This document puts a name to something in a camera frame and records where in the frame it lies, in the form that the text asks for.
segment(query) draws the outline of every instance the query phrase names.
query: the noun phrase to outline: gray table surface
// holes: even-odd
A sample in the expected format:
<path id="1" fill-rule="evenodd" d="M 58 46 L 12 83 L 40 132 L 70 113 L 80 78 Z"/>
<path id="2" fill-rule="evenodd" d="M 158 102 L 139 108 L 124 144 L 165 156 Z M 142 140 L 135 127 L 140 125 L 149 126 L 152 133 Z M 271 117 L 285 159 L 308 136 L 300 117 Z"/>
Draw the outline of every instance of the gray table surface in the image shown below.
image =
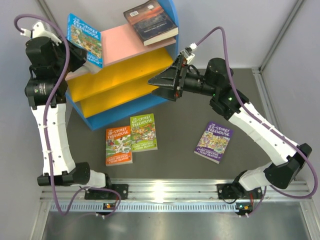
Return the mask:
<path id="1" fill-rule="evenodd" d="M 235 69 L 234 81 L 264 115 L 251 69 Z M 176 102 L 165 102 L 135 115 L 153 113 L 158 150 L 133 153 L 133 163 L 105 166 L 106 128 L 130 125 L 126 117 L 91 131 L 73 109 L 67 127 L 70 151 L 76 163 L 89 162 L 98 172 L 120 179 L 233 179 L 241 171 L 270 162 L 267 154 L 238 127 L 216 114 L 210 97 L 184 92 Z M 194 153 L 209 121 L 234 130 L 220 164 Z"/>

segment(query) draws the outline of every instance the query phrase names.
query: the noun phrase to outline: shelf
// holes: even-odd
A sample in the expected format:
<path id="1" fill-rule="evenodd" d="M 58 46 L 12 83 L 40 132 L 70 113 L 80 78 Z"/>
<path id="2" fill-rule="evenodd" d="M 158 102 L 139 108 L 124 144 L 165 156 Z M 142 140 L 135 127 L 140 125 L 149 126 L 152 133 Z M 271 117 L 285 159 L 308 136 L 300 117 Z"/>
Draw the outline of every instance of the shelf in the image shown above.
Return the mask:
<path id="1" fill-rule="evenodd" d="M 176 42 L 174 37 L 170 37 L 154 44 L 144 46 L 129 23 L 102 31 L 101 39 L 104 68 Z M 88 73 L 86 69 L 70 72 L 66 76 L 66 80 L 70 81 L 85 73 Z"/>
<path id="2" fill-rule="evenodd" d="M 119 86 L 82 100 L 80 104 L 84 117 L 91 117 L 151 93 L 151 91 L 157 87 L 149 85 L 147 82 L 151 77 L 161 71 L 162 69 L 154 74 L 144 76 L 125 84 L 124 86 Z"/>
<path id="3" fill-rule="evenodd" d="M 78 102 L 135 79 L 158 72 L 172 64 L 165 48 L 116 63 L 96 74 L 86 74 L 68 81 L 70 94 Z"/>

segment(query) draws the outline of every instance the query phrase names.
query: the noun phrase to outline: yellow shelf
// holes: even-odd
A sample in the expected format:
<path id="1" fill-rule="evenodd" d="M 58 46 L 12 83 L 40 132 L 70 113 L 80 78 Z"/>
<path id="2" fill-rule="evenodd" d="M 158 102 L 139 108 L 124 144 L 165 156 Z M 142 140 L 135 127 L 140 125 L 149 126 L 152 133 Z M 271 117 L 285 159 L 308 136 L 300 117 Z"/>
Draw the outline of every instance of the yellow shelf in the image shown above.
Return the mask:
<path id="1" fill-rule="evenodd" d="M 123 86 L 115 87 L 82 100 L 80 104 L 84 117 L 91 117 L 151 93 L 151 91 L 157 87 L 149 85 L 148 80 L 160 73 L 163 69 L 158 69 L 158 71 L 153 74 L 143 76 Z"/>
<path id="2" fill-rule="evenodd" d="M 163 47 L 107 66 L 96 74 L 88 73 L 73 78 L 67 82 L 71 98 L 74 102 L 81 101 L 81 105 L 86 106 L 87 104 L 82 103 L 83 100 L 120 85 L 130 84 L 131 81 L 144 76 L 155 75 L 154 73 L 167 68 L 172 62 L 171 56 Z"/>

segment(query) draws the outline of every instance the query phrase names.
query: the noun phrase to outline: white label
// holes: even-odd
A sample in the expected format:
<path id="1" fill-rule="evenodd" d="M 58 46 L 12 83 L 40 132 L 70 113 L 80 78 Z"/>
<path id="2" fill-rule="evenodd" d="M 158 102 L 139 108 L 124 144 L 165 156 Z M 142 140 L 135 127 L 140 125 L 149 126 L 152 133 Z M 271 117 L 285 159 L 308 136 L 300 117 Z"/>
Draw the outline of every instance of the white label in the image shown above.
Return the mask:
<path id="1" fill-rule="evenodd" d="M 130 16 L 131 17 L 134 17 L 135 15 L 138 15 L 139 13 L 137 11 L 133 11 L 133 12 L 130 12 Z"/>

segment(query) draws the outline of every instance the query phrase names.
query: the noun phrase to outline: book cover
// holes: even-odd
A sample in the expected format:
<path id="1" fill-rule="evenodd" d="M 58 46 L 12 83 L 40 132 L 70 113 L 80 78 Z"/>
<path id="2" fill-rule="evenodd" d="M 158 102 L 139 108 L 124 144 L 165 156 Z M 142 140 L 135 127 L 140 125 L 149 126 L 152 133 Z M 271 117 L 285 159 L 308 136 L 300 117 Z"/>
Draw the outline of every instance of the book cover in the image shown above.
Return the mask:
<path id="1" fill-rule="evenodd" d="M 68 16 L 66 38 L 74 45 L 88 51 L 87 61 L 103 67 L 101 33 L 70 13 Z"/>
<path id="2" fill-rule="evenodd" d="M 217 164 L 220 163 L 233 132 L 225 126 L 209 122 L 194 153 Z"/>
<path id="3" fill-rule="evenodd" d="M 130 117 L 132 152 L 158 149 L 153 113 Z"/>
<path id="4" fill-rule="evenodd" d="M 157 0 L 149 0 L 144 4 L 125 11 L 123 15 L 133 26 L 145 46 L 178 34 L 178 27 Z M 151 40 L 165 33 L 168 34 Z"/>
<path id="5" fill-rule="evenodd" d="M 106 130 L 105 165 L 132 163 L 130 126 Z"/>

